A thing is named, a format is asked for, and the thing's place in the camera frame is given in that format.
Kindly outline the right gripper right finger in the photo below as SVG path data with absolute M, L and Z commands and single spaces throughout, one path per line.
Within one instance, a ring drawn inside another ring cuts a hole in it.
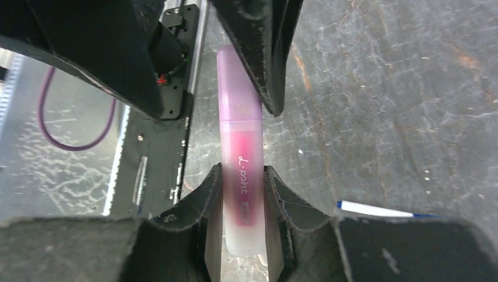
M 264 168 L 270 281 L 496 281 L 497 251 L 447 217 L 331 217 Z

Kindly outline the pink highlighter pen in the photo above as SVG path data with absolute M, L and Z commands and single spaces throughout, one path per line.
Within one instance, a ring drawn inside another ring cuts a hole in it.
M 261 99 L 232 45 L 217 52 L 223 222 L 229 253 L 265 250 Z

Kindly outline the blue white marker pen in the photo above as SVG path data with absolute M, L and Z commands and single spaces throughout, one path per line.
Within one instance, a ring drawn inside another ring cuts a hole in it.
M 337 201 L 337 208 L 345 212 L 376 217 L 439 217 L 432 214 L 417 214 L 406 211 L 387 209 L 367 204 L 354 203 L 346 200 Z

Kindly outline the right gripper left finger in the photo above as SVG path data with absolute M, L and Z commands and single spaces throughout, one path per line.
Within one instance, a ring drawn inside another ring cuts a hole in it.
M 160 215 L 33 217 L 1 224 L 2 281 L 217 281 L 221 164 Z

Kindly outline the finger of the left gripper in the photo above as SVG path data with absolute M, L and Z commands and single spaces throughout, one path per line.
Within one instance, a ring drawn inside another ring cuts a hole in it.
M 2 1 L 1 47 L 59 68 L 158 119 L 149 45 L 163 1 Z
M 212 0 L 267 111 L 279 117 L 285 105 L 287 59 L 302 0 Z

